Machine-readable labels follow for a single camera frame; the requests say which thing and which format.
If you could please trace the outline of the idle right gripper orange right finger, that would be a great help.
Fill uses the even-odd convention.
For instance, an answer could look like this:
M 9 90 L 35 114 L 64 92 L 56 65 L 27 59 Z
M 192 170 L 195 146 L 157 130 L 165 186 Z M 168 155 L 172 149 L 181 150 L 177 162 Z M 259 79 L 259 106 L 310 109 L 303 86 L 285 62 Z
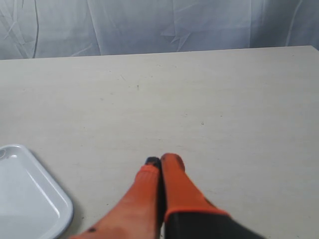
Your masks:
M 167 239 L 260 239 L 262 236 L 214 206 L 185 172 L 182 158 L 161 157 L 166 198 L 164 234 Z

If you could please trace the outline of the idle right gripper orange left finger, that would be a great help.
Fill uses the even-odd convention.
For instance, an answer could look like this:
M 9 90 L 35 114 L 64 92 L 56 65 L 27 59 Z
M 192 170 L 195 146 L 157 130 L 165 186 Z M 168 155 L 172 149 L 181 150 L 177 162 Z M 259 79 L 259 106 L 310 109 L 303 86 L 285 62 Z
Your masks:
M 126 194 L 96 224 L 72 239 L 158 239 L 161 229 L 161 164 L 147 158 Z

